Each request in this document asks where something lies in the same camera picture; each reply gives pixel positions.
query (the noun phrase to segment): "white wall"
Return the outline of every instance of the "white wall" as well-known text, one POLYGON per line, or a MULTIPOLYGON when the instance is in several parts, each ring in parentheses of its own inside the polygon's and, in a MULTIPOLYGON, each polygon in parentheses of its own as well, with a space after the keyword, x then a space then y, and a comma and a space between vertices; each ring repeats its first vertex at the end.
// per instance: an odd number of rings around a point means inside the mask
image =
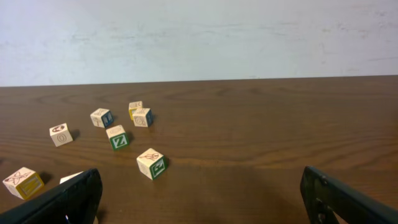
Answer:
POLYGON ((398 74, 397 0, 0 0, 0 85, 398 74))

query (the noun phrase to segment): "green face of block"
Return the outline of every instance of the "green face of block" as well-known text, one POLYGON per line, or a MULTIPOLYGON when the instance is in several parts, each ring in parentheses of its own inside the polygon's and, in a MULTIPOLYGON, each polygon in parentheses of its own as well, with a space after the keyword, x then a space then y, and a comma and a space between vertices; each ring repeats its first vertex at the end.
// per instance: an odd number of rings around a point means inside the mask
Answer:
POLYGON ((112 137, 110 139, 110 141, 111 141, 112 148, 114 151, 119 150, 119 149, 129 145, 129 138, 127 138, 126 133, 119 134, 115 137, 112 137))
POLYGON ((165 157, 162 156, 158 161, 149 168, 152 179, 156 179, 167 168, 165 157))

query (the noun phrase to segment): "wood grain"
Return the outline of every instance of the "wood grain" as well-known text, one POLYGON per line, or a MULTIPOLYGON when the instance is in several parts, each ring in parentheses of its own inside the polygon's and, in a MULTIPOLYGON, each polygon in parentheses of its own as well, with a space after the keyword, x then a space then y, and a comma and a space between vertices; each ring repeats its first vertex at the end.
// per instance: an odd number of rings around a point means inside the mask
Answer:
MULTIPOLYGON (((398 208, 398 76, 0 88, 0 178, 26 166, 47 184, 97 167, 100 223, 308 223, 305 165, 398 208), (128 103, 152 109, 134 127, 128 103), (113 152, 90 113, 108 108, 130 146, 113 152), (56 148, 49 127, 75 140, 56 148), (136 157, 170 159, 155 181, 136 157)), ((23 201, 0 190, 0 212, 23 201)))

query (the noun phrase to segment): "blue face of block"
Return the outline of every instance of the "blue face of block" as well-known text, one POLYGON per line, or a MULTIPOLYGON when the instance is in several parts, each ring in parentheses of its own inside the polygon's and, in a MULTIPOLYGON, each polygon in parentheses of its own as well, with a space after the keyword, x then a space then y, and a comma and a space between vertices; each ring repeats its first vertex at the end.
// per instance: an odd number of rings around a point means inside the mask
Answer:
POLYGON ((104 123, 105 128, 113 123, 112 113, 109 111, 101 117, 102 122, 104 123))
POLYGON ((150 110, 150 111, 147 113, 146 118, 147 118, 148 127, 149 127, 149 126, 154 122, 154 117, 152 116, 152 110, 150 110))

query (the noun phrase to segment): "toy block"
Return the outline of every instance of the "toy block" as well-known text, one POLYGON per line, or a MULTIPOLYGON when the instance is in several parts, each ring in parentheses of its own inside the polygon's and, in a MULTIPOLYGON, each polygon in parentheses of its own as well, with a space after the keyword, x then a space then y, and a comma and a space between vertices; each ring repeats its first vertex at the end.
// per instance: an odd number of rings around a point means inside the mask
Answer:
POLYGON ((148 149, 137 157, 139 170, 151 180, 156 179, 167 168, 166 158, 154 149, 148 149))
POLYGON ((137 101, 137 102, 129 103, 129 114, 130 114, 130 119, 131 119, 131 120, 132 120, 132 114, 133 114, 138 108, 142 108, 142 101, 137 101))
POLYGON ((132 114, 132 120, 136 127, 149 127, 153 123, 154 118, 149 108, 138 108, 132 114))
POLYGON ((50 137, 57 147, 73 141, 66 123, 50 128, 50 137))
POLYGON ((20 168, 7 177, 3 180, 3 184, 8 188, 10 193, 24 200, 28 199, 44 186, 43 180, 38 173, 26 167, 20 168))
POLYGON ((114 151, 129 145, 129 138, 121 125, 106 130, 114 151))
POLYGON ((113 123, 113 116, 110 110, 99 108, 90 114, 94 126, 106 128, 113 123))
POLYGON ((69 176, 67 176, 67 177, 62 177, 61 180, 60 180, 60 184, 64 183, 65 181, 67 181, 67 180, 69 180, 69 179, 71 179, 72 177, 76 177, 77 175, 81 174, 82 172, 83 172, 83 171, 81 171, 81 172, 79 172, 79 173, 77 173, 77 174, 69 175, 69 176))

